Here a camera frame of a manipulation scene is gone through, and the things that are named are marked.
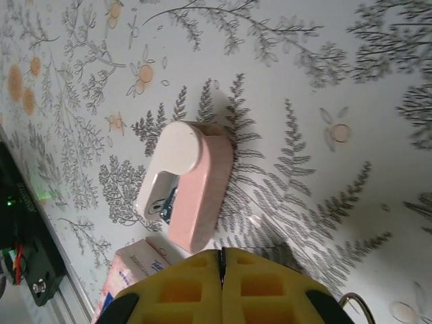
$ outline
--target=botanical wallpaper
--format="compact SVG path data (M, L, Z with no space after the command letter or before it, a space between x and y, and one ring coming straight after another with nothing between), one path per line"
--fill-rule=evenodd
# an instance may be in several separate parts
M167 231L133 205L164 127L192 120L235 149L209 248L431 322L430 1L1 8L0 122L91 304L118 248Z

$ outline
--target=cardboard box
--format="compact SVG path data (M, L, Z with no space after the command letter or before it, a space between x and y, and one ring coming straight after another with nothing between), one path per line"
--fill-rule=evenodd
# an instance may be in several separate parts
M96 323L99 315L123 289L168 266L169 263L146 240L117 250L91 323Z

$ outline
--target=red wire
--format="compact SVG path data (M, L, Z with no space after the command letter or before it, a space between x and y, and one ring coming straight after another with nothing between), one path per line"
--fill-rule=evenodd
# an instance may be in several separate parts
M18 243L16 243L16 274L15 274L15 283L19 285L21 283L21 259L22 259L22 251L24 249L24 245L20 245L20 249L18 250Z

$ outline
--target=metal hook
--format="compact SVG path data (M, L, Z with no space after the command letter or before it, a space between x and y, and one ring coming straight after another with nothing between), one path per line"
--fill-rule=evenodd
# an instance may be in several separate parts
M357 304L360 305L368 324L376 324L371 310L369 309L363 298L361 298L358 294L355 294L354 292L348 292L347 294L344 294L339 300L339 305L343 308L350 300L355 300Z

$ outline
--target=pink stapler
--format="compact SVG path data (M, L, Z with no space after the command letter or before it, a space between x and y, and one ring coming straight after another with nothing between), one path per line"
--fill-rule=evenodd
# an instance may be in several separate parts
M233 162L233 148L219 126L175 121L162 131L135 208L150 221L158 219L153 203L164 201L180 177L168 238L197 253L215 231Z

